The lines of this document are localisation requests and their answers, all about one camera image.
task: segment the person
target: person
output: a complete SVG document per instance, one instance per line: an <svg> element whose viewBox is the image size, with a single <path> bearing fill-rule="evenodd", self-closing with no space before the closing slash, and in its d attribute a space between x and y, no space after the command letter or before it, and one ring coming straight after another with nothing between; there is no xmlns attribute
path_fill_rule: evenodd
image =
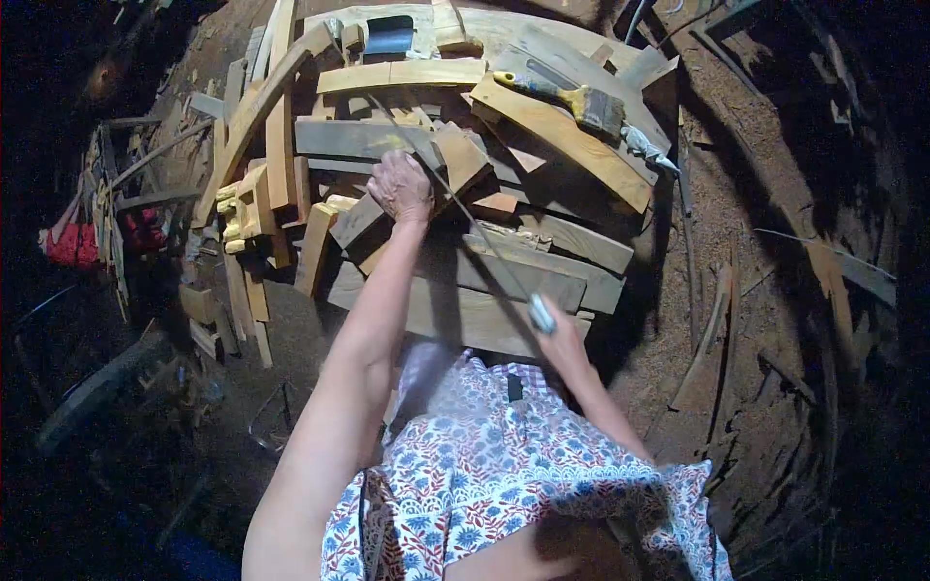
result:
<svg viewBox="0 0 930 581"><path fill-rule="evenodd" d="M404 152L372 173L391 239L255 511L243 578L732 578L700 494L710 462L653 465L551 300L557 326L539 348L584 417L536 366L488 368L433 343L410 349L396 376L433 202Z"/></svg>

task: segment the wooden plank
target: wooden plank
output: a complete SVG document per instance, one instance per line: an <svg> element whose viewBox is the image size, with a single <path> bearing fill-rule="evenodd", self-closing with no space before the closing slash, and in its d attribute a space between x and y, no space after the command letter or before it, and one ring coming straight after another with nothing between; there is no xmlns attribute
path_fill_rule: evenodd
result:
<svg viewBox="0 0 930 581"><path fill-rule="evenodd" d="M318 157L308 157L307 166L310 169L321 169L323 171L338 171L347 174L365 174L371 175L372 162L347 162L339 159L320 159Z"/></svg>
<svg viewBox="0 0 930 581"><path fill-rule="evenodd" d="M307 297L316 294L323 269L326 251L327 233L339 218L339 211L324 203L311 206L307 219L307 230L303 234L303 247L300 250L300 262L294 279L294 288Z"/></svg>
<svg viewBox="0 0 930 581"><path fill-rule="evenodd" d="M210 176L204 196L194 212L192 228L203 228L206 225L216 202L217 190L232 181L248 142L284 93L285 84L294 79L304 60L316 57L332 47L332 43L332 36L326 25L317 24L288 49L285 57L274 67L272 74L256 93L246 94L232 117L226 150L220 163L214 165L213 175Z"/></svg>
<svg viewBox="0 0 930 581"><path fill-rule="evenodd" d="M268 300L265 298L265 282L260 274L246 271L246 291L252 320L268 322L271 317L268 314Z"/></svg>
<svg viewBox="0 0 930 581"><path fill-rule="evenodd" d="M535 134L613 190L640 214L649 203L652 188L598 138L578 128L574 119L557 108L498 85L491 75L472 89L472 98Z"/></svg>
<svg viewBox="0 0 930 581"><path fill-rule="evenodd" d="M496 257L494 251L488 248L485 241L477 234L464 234L461 240L473 253L484 257ZM585 281L585 292L579 304L580 308L608 314L616 310L625 282L623 278L600 267L569 257L560 257L517 245L498 244L497 248L503 258L509 262L535 266L545 271L559 272Z"/></svg>
<svg viewBox="0 0 930 581"><path fill-rule="evenodd" d="M191 103L189 107L197 112L203 113L204 115L209 115L214 119L225 118L225 105L223 101L198 91L191 93Z"/></svg>
<svg viewBox="0 0 930 581"><path fill-rule="evenodd" d="M517 209L516 196L498 191L469 205L472 213L478 218L505 221L513 217Z"/></svg>
<svg viewBox="0 0 930 581"><path fill-rule="evenodd" d="M540 239L552 240L556 248L587 258L618 274L626 271L633 257L633 249L629 246L555 216L528 212L522 213L520 220Z"/></svg>
<svg viewBox="0 0 930 581"><path fill-rule="evenodd" d="M461 246L427 242L419 253L415 270L417 276L427 280L440 283L455 281L457 286L471 290L526 301L511 272L529 292L545 293L566 312L578 311L587 287L583 279L520 262L501 261L495 256L471 252Z"/></svg>
<svg viewBox="0 0 930 581"><path fill-rule="evenodd" d="M630 125L645 133L649 141L662 152L669 152L671 141L662 133L656 118L643 104L640 87L627 85L565 40L545 33L533 24L527 24L514 38L512 46L557 71L575 86L587 85L622 100Z"/></svg>
<svg viewBox="0 0 930 581"><path fill-rule="evenodd" d="M188 284L180 284L178 286L178 296L180 297L180 305L188 317L200 324L213 324L214 299L211 289L207 288L207 290L198 291Z"/></svg>
<svg viewBox="0 0 930 581"><path fill-rule="evenodd" d="M265 323L255 321L255 339L259 344L259 355L261 357L261 366L265 369L274 367L272 360L272 346L268 343L268 329Z"/></svg>
<svg viewBox="0 0 930 581"><path fill-rule="evenodd" d="M269 66L274 68L294 42L295 0L278 0ZM265 121L265 152L268 158L268 198L272 209L296 205L297 183L294 180L294 121L291 115L291 85L285 82L284 92Z"/></svg>
<svg viewBox="0 0 930 581"><path fill-rule="evenodd" d="M417 146L432 167L440 162L432 150L433 132L420 126L404 125L404 134ZM297 153L308 156L339 156L380 161L391 150L406 150L409 146L397 135L393 125L368 121L324 121L299 116L294 124L294 141Z"/></svg>
<svg viewBox="0 0 930 581"><path fill-rule="evenodd" d="M233 119L233 112L239 106L242 91L246 88L246 60L238 59L230 63L226 72L226 86L223 89L223 121L228 125Z"/></svg>
<svg viewBox="0 0 930 581"><path fill-rule="evenodd" d="M287 243L287 234L280 228L272 234L272 255L267 260L273 269L290 266L290 244Z"/></svg>
<svg viewBox="0 0 930 581"><path fill-rule="evenodd" d="M319 95L401 85L475 85L485 74L481 59L397 60L320 73Z"/></svg>
<svg viewBox="0 0 930 581"><path fill-rule="evenodd" d="M350 310L364 285L362 273L345 261L326 300ZM591 322L580 317L575 322L581 336L586 336ZM525 303L468 288L443 286L419 277L413 279L406 318L406 330L411 333L440 337L467 347L531 356L536 349L530 328Z"/></svg>

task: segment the wood scrap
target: wood scrap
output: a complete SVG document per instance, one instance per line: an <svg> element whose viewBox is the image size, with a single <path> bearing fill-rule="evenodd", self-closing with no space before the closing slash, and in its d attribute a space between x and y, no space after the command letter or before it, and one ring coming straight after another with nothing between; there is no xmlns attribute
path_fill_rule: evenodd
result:
<svg viewBox="0 0 930 581"><path fill-rule="evenodd" d="M591 53L589 59L591 59L591 62L600 65L601 68L605 69L608 73L614 74L617 72L617 68L610 62L610 57L613 56L613 54L614 49L608 44L603 44L598 46L597 50Z"/></svg>
<svg viewBox="0 0 930 581"><path fill-rule="evenodd" d="M349 261L342 263L339 275L326 294L326 300L350 310L362 292L365 278ZM440 305L439 297L449 303ZM580 313L575 324L584 337L591 321ZM443 286L415 277L410 290L406 330L426 337L441 337L457 345L487 349L511 355L531 356L532 338L526 304L491 297L467 288Z"/></svg>
<svg viewBox="0 0 930 581"><path fill-rule="evenodd" d="M511 91L495 82L491 75L472 89L472 98L574 159L616 193L631 210L640 214L645 211L652 195L649 184L616 152L579 129L575 121L558 108Z"/></svg>
<svg viewBox="0 0 930 581"><path fill-rule="evenodd" d="M316 294L326 255L326 240L329 230L339 219L339 211L324 203L314 204L307 219L307 229L303 234L303 247L294 288L307 297Z"/></svg>
<svg viewBox="0 0 930 581"><path fill-rule="evenodd" d="M165 143L165 144L163 144L163 145L159 145L159 146L156 147L155 149L151 150L151 151L149 152L148 155L146 155L146 156L143 157L142 159L138 160L135 164L133 164L133 165L131 165L129 168L127 168L125 172L123 172L122 174L120 174L119 177L117 177L116 179L114 179L114 180L110 183L110 189L111 189L111 190L115 190L115 189L116 189L117 187L119 187L119 185L122 184L124 181L126 181L127 179L132 178L133 176L135 176L135 175L136 175L136 172L138 172L138 171L141 170L143 167L145 167L147 164L149 164L153 159L155 159L156 157L158 157L158 156L161 155L162 153L167 152L168 150L170 150L170 149L173 148L174 146L178 145L179 143L181 143L181 142L184 141L185 139L188 139L188 138L191 138L191 137L197 135L198 133L200 133L201 131L203 131L203 130L206 129L207 127L210 127L211 125L213 125L213 121L212 121L212 120L209 120L209 119L208 119L208 120L206 120L206 121L202 121L202 122L198 123L197 125L194 125L194 126L192 126L192 127L188 127L187 129L185 129L184 131L182 131L182 132L180 133L180 135L178 135L176 138L170 140L168 143Z"/></svg>
<svg viewBox="0 0 930 581"><path fill-rule="evenodd" d="M478 218L496 221L508 221L517 209L517 198L498 191L469 204L472 213Z"/></svg>
<svg viewBox="0 0 930 581"><path fill-rule="evenodd" d="M739 289L739 251L738 238L733 232L730 232L730 323L726 330L726 367L724 368L724 380L720 384L720 393L717 394L719 405L711 420L711 427L707 434L707 443L718 442L724 435L726 422L733 417L734 399L733 393L734 376L736 375L737 365L737 345L739 343L739 300L741 299Z"/></svg>
<svg viewBox="0 0 930 581"><path fill-rule="evenodd" d="M200 324L213 324L215 313L211 289L198 291L189 284L182 283L178 286L178 296L180 305L188 317Z"/></svg>
<svg viewBox="0 0 930 581"><path fill-rule="evenodd" d="M804 230L798 225L787 208L780 206L782 214L789 222L795 237L803 237ZM833 252L833 242L829 238L821 241L819 237L808 239L810 244L803 244L811 269L820 282L823 297L830 301L833 321L836 324L837 340L844 360L857 369L855 349L853 347L853 313L849 308L849 291L843 280L840 260Z"/></svg>
<svg viewBox="0 0 930 581"><path fill-rule="evenodd" d="M897 287L887 276L847 255L839 255L843 277L863 288L892 309L897 307Z"/></svg>
<svg viewBox="0 0 930 581"><path fill-rule="evenodd" d="M690 307L690 323L691 323L691 353L694 355L698 351L698 343L700 342L700 324L701 318L703 316L704 307L701 304L700 295L698 294L698 285L700 281L698 280L698 273L695 269L695 250L694 245L691 242L691 217L685 213L685 201L684 201L684 185L682 180L684 176L680 176L677 180L678 182L678 192L681 194L679 201L682 203L682 222L684 224L684 254L685 259L687 260L688 268L688 303Z"/></svg>
<svg viewBox="0 0 930 581"><path fill-rule="evenodd" d="M769 348L763 348L759 351L759 358L768 364L769 367L778 372L778 374L788 383L790 383L811 405L817 405L817 396L814 390L797 376L776 354Z"/></svg>
<svg viewBox="0 0 930 581"><path fill-rule="evenodd" d="M189 320L191 325L191 338L206 355L217 361L219 354L222 353L219 348L219 333L210 333L206 328L194 319Z"/></svg>
<svg viewBox="0 0 930 581"><path fill-rule="evenodd" d="M730 293L733 290L733 274L729 264L724 264L717 271L717 294L713 300L713 310L711 319L704 328L704 336L701 338L700 345L697 347L697 353L688 366L682 382L675 391L674 397L669 402L671 410L681 410L684 395L689 391L694 378L698 375L701 366L704 364L705 357L711 349L711 343L717 337L717 331L720 328L720 321L723 319L724 312L730 301Z"/></svg>
<svg viewBox="0 0 930 581"><path fill-rule="evenodd" d="M268 343L268 328L262 321L255 321L255 340L259 344L259 356L261 357L261 366L265 369L274 367L272 360L272 347Z"/></svg>
<svg viewBox="0 0 930 581"><path fill-rule="evenodd" d="M269 66L274 68L287 54L294 42L295 0L277 0L277 20L269 20L274 38ZM291 85L285 83L278 102L265 121L265 152L268 158L268 198L272 210L298 203L297 183L294 180L294 126L291 116Z"/></svg>
<svg viewBox="0 0 930 581"><path fill-rule="evenodd" d="M632 248L568 220L537 212L521 212L520 220L540 240L551 240L553 246L587 258L609 271L622 274L632 259Z"/></svg>
<svg viewBox="0 0 930 581"><path fill-rule="evenodd" d="M319 95L385 86L476 85L485 74L481 59L396 60L320 73Z"/></svg>
<svg viewBox="0 0 930 581"><path fill-rule="evenodd" d="M351 54L357 54L365 50L365 31L362 29L362 25L355 23L344 27L341 42L346 58L351 61Z"/></svg>
<svg viewBox="0 0 930 581"><path fill-rule="evenodd" d="M449 0L432 0L432 28L440 53L481 56L485 51L480 40L465 32L462 16Z"/></svg>
<svg viewBox="0 0 930 581"><path fill-rule="evenodd" d="M333 46L333 39L325 24L317 24L287 50L284 58L272 70L271 75L254 94L246 94L236 109L229 126L226 149L213 175L206 184L191 224L192 228L203 228L216 202L217 190L233 178L239 160L259 123L265 120L272 107L284 94L285 85L294 78L297 69L309 57L317 57Z"/></svg>

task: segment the wood block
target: wood block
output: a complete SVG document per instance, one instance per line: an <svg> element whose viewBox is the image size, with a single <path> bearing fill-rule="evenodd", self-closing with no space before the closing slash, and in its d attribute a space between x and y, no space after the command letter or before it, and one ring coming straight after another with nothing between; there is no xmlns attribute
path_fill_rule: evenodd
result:
<svg viewBox="0 0 930 581"><path fill-rule="evenodd" d="M467 190L491 172L487 155L454 123L446 124L432 138L436 157L448 170L448 183L456 194Z"/></svg>
<svg viewBox="0 0 930 581"><path fill-rule="evenodd" d="M333 46L332 36L325 24L320 23L306 32L290 49L285 57L273 68L258 91L247 93L236 113L232 116L229 126L229 137L226 149L218 164L214 164L213 174L206 184L206 190L200 203L194 210L191 223L192 228L203 228L213 204L216 202L217 190L233 179L239 160L246 151L259 124L265 121L281 95L284 94L285 85L292 82L297 69L309 57L316 57Z"/></svg>
<svg viewBox="0 0 930 581"><path fill-rule="evenodd" d="M609 271L622 274L633 256L633 249L595 231L555 216L523 213L524 226L542 240L572 254L587 258Z"/></svg>
<svg viewBox="0 0 930 581"><path fill-rule="evenodd" d="M211 289L197 291L193 290L188 284L180 284L178 286L178 295L180 305L188 317L200 324L213 324L214 298Z"/></svg>
<svg viewBox="0 0 930 581"><path fill-rule="evenodd" d="M269 67L272 69L287 54L294 42L295 0L278 0ZM297 185L294 181L294 120L291 115L291 86L285 83L284 91L265 122L265 151L268 157L268 196L272 209L297 204Z"/></svg>
<svg viewBox="0 0 930 581"><path fill-rule="evenodd" d="M630 208L645 211L652 188L598 138L588 135L549 103L498 85L491 75L472 89L472 98L505 115L517 125L578 162L613 190Z"/></svg>
<svg viewBox="0 0 930 581"><path fill-rule="evenodd" d="M350 310L364 285L362 273L345 261L326 300ZM582 337L591 328L591 322L582 317L589 315L580 313L575 318ZM530 328L525 303L414 277L406 318L406 330L411 333L440 337L457 345L532 356L536 348Z"/></svg>
<svg viewBox="0 0 930 581"><path fill-rule="evenodd" d="M317 203L310 209L294 279L294 288L307 297L313 297L316 293L326 251L326 236L338 218L339 211L327 204Z"/></svg>
<svg viewBox="0 0 930 581"><path fill-rule="evenodd" d="M273 269L284 269L290 266L290 244L287 243L285 231L278 230L272 235L272 255L268 263Z"/></svg>
<svg viewBox="0 0 930 581"><path fill-rule="evenodd" d="M260 275L246 271L246 291L252 320L268 322L271 316L268 314L268 300L265 298L265 282Z"/></svg>
<svg viewBox="0 0 930 581"><path fill-rule="evenodd" d="M475 85L485 74L480 59L397 60L320 73L319 95L400 85Z"/></svg>
<svg viewBox="0 0 930 581"><path fill-rule="evenodd" d="M342 50L347 53L365 50L365 30L361 24L350 24L342 29Z"/></svg>
<svg viewBox="0 0 930 581"><path fill-rule="evenodd" d="M432 28L440 52L468 53L480 56L484 45L465 32L458 9L449 0L432 0Z"/></svg>
<svg viewBox="0 0 930 581"><path fill-rule="evenodd" d="M367 232L382 216L384 210L375 198L365 194L345 216L329 231L343 249L348 249L356 238Z"/></svg>
<svg viewBox="0 0 930 581"><path fill-rule="evenodd" d="M268 166L260 165L248 172L236 189L236 216L240 237L254 238L277 231L274 213L268 200Z"/></svg>

